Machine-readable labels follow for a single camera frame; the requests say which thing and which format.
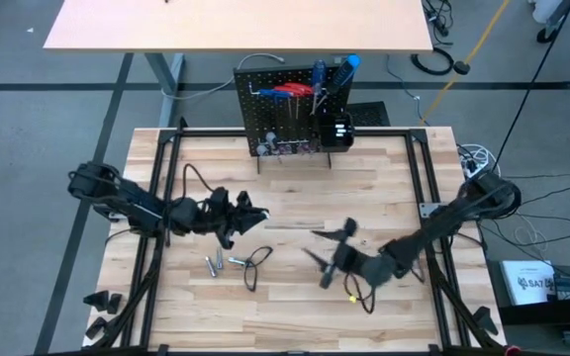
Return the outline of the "clear blue Husky screwdriver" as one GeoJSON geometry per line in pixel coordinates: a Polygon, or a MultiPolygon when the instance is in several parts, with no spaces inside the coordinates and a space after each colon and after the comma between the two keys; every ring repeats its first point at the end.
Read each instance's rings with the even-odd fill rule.
{"type": "Polygon", "coordinates": [[[318,59],[314,62],[312,71],[312,90],[313,90],[313,105],[311,114],[316,112],[318,105],[318,98],[322,94],[323,84],[326,78],[326,63],[318,59]]]}

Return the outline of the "silver hook rail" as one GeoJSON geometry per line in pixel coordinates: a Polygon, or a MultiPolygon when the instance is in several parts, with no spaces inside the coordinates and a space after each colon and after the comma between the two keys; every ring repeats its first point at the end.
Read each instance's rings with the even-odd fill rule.
{"type": "MultiPolygon", "coordinates": [[[[248,90],[251,95],[258,95],[259,89],[254,89],[252,83],[248,84],[248,90]]],[[[339,91],[339,87],[323,86],[323,91],[321,95],[325,94],[335,94],[339,91]]]]}

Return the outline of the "white printed booklet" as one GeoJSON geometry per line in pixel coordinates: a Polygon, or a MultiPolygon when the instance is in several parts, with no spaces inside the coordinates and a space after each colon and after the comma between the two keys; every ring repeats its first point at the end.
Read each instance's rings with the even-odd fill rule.
{"type": "Polygon", "coordinates": [[[545,303],[555,296],[554,269],[545,260],[505,260],[501,271],[514,306],[545,303]]]}

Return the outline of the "black plastic pegboard bin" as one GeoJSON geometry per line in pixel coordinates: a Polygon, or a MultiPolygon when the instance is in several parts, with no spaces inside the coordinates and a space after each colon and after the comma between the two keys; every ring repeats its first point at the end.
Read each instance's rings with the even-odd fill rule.
{"type": "Polygon", "coordinates": [[[320,146],[325,152],[347,152],[354,143],[355,129],[349,113],[322,114],[318,118],[320,146]],[[346,129],[336,129],[345,125],[346,129]]]}

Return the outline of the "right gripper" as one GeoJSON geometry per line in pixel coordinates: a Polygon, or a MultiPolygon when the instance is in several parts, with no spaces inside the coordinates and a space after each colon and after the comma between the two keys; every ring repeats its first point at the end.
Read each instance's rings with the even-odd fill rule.
{"type": "Polygon", "coordinates": [[[350,237],[355,236],[357,229],[357,222],[352,218],[347,218],[341,229],[334,231],[313,230],[313,234],[317,236],[339,242],[330,261],[307,248],[303,248],[303,251],[312,258],[323,273],[320,282],[321,288],[327,289],[330,286],[335,270],[359,276],[371,288],[379,287],[392,278],[393,258],[390,255],[368,255],[344,243],[350,237]]]}

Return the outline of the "light wood desk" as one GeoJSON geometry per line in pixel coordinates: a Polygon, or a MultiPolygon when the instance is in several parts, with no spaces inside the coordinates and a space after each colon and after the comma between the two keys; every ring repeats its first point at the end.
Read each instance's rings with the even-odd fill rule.
{"type": "Polygon", "coordinates": [[[64,0],[48,50],[141,52],[170,125],[187,52],[432,49],[421,0],[64,0]]]}

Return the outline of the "black safety glasses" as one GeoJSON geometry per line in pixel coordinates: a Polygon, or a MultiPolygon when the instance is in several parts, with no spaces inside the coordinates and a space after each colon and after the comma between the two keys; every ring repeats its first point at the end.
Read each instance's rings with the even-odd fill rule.
{"type": "Polygon", "coordinates": [[[258,266],[273,252],[271,246],[261,246],[255,249],[244,261],[243,282],[250,292],[255,292],[258,281],[258,266]]]}

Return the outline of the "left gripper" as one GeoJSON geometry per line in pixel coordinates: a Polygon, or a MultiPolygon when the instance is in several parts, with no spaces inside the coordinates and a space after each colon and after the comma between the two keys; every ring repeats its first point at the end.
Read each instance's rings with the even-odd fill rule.
{"type": "MultiPolygon", "coordinates": [[[[264,208],[255,207],[246,191],[241,191],[237,195],[237,208],[247,214],[261,214],[269,211],[264,208]]],[[[223,249],[232,249],[234,242],[232,235],[235,233],[235,226],[232,222],[235,206],[230,203],[229,191],[224,187],[216,188],[209,198],[206,198],[199,210],[198,221],[196,222],[196,232],[198,234],[213,233],[223,249]]],[[[239,234],[262,223],[266,216],[249,216],[240,218],[237,222],[239,234]]]]}

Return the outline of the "black metal pegboard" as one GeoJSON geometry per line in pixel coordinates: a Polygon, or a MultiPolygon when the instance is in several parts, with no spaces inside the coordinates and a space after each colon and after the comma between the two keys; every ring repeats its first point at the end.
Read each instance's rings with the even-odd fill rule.
{"type": "MultiPolygon", "coordinates": [[[[339,68],[339,65],[326,66],[327,78],[339,68]]],[[[313,96],[300,99],[299,119],[296,119],[296,98],[291,100],[292,114],[289,118],[287,100],[279,104],[279,116],[274,116],[274,102],[271,98],[251,95],[248,84],[254,89],[268,89],[286,82],[312,85],[312,66],[286,66],[281,68],[237,69],[234,80],[243,119],[249,154],[254,157],[274,157],[278,160],[288,155],[258,156],[253,151],[260,141],[266,141],[266,134],[274,132],[278,141],[308,140],[319,144],[316,153],[329,156],[320,146],[318,118],[322,114],[348,113],[346,110],[353,78],[351,78],[336,94],[329,95],[320,108],[312,115],[313,96]]]]}

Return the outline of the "black aluminium table frame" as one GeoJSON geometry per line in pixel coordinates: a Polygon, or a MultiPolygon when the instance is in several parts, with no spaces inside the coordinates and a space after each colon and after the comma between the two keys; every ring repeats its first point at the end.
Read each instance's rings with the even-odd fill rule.
{"type": "Polygon", "coordinates": [[[408,275],[385,284],[367,313],[349,301],[354,284],[341,275],[321,288],[319,268],[303,251],[331,256],[333,242],[313,230],[339,229],[347,218],[358,224],[354,246],[369,254],[417,230],[420,204],[448,202],[462,183],[451,128],[362,128],[346,153],[280,160],[251,156],[239,129],[189,129],[179,162],[193,170],[177,174],[175,196],[201,200],[219,186],[232,194],[245,190],[270,218],[235,237],[217,278],[205,260],[215,259],[215,237],[174,238],[163,251],[148,341],[142,341],[144,310],[136,310],[135,352],[152,355],[166,345],[172,355],[385,356],[426,353],[436,345],[440,356],[504,356],[505,337],[495,335],[482,348],[428,279],[408,275]],[[273,252],[258,266],[253,293],[243,266],[228,258],[245,260],[261,246],[273,252]]]}

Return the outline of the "black equipment case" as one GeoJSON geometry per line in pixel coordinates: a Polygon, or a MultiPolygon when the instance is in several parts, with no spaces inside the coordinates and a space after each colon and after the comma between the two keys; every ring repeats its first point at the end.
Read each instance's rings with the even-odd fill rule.
{"type": "Polygon", "coordinates": [[[500,267],[501,261],[488,264],[491,274],[499,315],[504,325],[570,325],[570,266],[553,263],[555,296],[549,296],[545,303],[514,306],[500,267]]]}

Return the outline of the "blue T-handle hex key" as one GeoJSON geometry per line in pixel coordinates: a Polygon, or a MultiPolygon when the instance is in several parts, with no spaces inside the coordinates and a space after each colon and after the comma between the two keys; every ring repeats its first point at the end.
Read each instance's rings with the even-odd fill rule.
{"type": "Polygon", "coordinates": [[[276,89],[259,89],[258,90],[258,95],[262,96],[262,97],[267,97],[267,98],[271,98],[274,102],[273,106],[274,106],[274,116],[278,117],[279,116],[279,104],[280,101],[283,99],[286,99],[287,101],[290,101],[290,99],[293,97],[293,94],[291,92],[287,92],[287,91],[279,91],[276,89]]]}

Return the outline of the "red T-handle hex key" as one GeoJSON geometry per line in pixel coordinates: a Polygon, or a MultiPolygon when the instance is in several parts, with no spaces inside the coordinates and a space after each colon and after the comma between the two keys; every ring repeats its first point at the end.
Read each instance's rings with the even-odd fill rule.
{"type": "Polygon", "coordinates": [[[294,115],[292,114],[292,105],[291,100],[293,98],[298,99],[304,94],[304,91],[298,87],[292,86],[290,83],[286,83],[285,85],[280,85],[274,87],[276,92],[279,92],[281,97],[287,99],[287,107],[289,112],[289,118],[292,119],[294,115]]]}
{"type": "Polygon", "coordinates": [[[301,83],[287,83],[286,87],[288,87],[296,97],[296,119],[299,119],[299,106],[300,106],[300,99],[305,96],[313,95],[314,90],[311,86],[301,84],[301,83]]]}

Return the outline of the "black blue handled screwdriver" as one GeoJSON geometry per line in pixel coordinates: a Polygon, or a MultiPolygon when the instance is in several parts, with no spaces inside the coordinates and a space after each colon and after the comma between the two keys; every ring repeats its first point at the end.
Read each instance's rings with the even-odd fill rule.
{"type": "MultiPolygon", "coordinates": [[[[361,59],[357,54],[348,55],[330,78],[327,78],[326,74],[323,86],[339,87],[340,90],[340,88],[344,86],[354,76],[360,63],[361,59]]],[[[319,96],[317,109],[320,108],[321,104],[327,99],[329,95],[331,94],[325,94],[319,96]]]]}

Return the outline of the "white round container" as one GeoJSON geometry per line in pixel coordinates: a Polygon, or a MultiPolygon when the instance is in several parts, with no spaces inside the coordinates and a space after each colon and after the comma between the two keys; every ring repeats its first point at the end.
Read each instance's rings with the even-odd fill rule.
{"type": "Polygon", "coordinates": [[[527,0],[532,18],[541,25],[558,23],[570,8],[570,0],[527,0]]]}

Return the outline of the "black perforated floor plate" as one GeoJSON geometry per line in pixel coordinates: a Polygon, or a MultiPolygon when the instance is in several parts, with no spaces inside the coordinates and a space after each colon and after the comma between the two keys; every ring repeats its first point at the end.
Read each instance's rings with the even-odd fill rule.
{"type": "Polygon", "coordinates": [[[383,101],[348,104],[346,110],[350,113],[356,127],[391,126],[383,101]]]}

